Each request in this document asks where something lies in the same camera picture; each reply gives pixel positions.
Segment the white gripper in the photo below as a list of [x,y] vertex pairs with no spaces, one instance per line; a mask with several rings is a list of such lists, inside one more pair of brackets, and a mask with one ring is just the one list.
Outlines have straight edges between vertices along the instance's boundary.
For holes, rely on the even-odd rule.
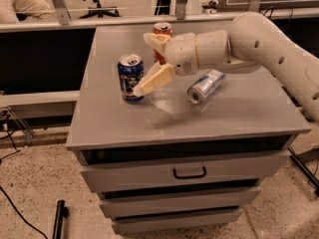
[[195,35],[186,33],[171,37],[167,34],[144,33],[144,41],[164,55],[166,64],[156,62],[134,87],[137,97],[145,96],[157,90],[178,76],[194,75],[198,71]]

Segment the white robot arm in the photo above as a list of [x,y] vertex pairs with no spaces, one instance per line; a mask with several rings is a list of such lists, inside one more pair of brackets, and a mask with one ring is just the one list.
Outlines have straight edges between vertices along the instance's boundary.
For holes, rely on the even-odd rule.
[[176,76],[194,75],[216,68],[243,73],[248,63],[267,69],[315,121],[319,121],[319,60],[292,42],[275,24],[255,12],[235,17],[227,30],[174,37],[145,33],[145,42],[165,63],[155,63],[134,87],[145,96]]

